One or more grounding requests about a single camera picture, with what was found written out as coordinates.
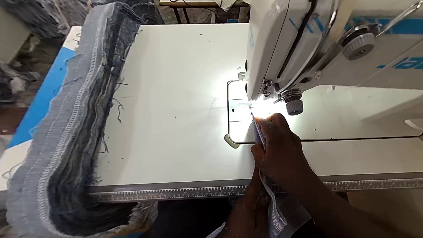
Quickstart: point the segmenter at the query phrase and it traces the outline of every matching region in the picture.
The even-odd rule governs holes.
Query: denim fabric
[[[127,224],[136,204],[96,204],[86,193],[124,59],[157,9],[126,3],[93,8],[60,92],[38,125],[24,163],[9,181],[7,218],[27,237],[89,236]]]

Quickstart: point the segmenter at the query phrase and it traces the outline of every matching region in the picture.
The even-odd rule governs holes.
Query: hand
[[[267,209],[269,207],[269,196],[264,191],[261,194],[261,181],[258,169],[254,169],[250,185],[245,195],[239,198],[235,208],[229,215],[226,225],[218,238],[267,238],[269,230],[267,224]]]
[[[266,151],[261,144],[251,147],[255,165],[262,172],[289,191],[295,181],[314,175],[302,152],[301,139],[289,129],[282,114],[254,120],[266,137]]]

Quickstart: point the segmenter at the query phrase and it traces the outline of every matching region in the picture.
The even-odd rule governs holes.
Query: sewing machine
[[[246,73],[228,85],[231,141],[253,143],[252,115],[276,112],[305,141],[420,135],[422,3],[252,3]]]

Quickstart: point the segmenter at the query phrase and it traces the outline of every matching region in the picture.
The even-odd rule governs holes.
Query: loose thread
[[[106,152],[107,152],[107,154],[109,153],[109,149],[107,148],[106,139],[104,137],[105,137],[105,134],[103,133],[102,142],[104,144],[104,151],[103,152],[99,152],[99,154],[106,153]]]
[[[60,88],[62,88],[62,87],[63,87],[63,86],[65,86],[65,85],[67,85],[68,83],[72,83],[72,82],[78,81],[78,80],[79,80],[79,79],[81,79],[81,78],[83,78],[83,77],[79,77],[79,78],[73,79],[73,80],[71,80],[71,81],[69,81],[69,82],[67,82],[67,83],[65,83],[65,84],[63,84],[63,85],[61,85],[61,86],[60,86],[60,87],[58,87],[57,89],[53,90],[53,92],[56,92],[57,90],[59,90]]]
[[[116,98],[112,98],[112,100],[116,100],[118,103],[119,103],[119,105],[118,105],[118,121],[122,124],[122,120],[120,119],[120,117],[121,117],[121,110],[120,110],[120,108],[119,107],[122,107],[122,110],[125,110],[124,109],[124,106],[122,105],[122,103],[121,102],[119,102],[119,100],[117,100]]]

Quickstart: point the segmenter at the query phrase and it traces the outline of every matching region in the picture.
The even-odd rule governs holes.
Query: ruler markings
[[[423,188],[423,179],[363,180],[324,182],[333,191],[354,191],[390,188]],[[136,202],[143,200],[184,199],[201,197],[240,196],[245,193],[244,186],[175,188],[143,191],[119,191],[91,193],[98,202]],[[275,193],[283,193],[281,187],[272,186]]]

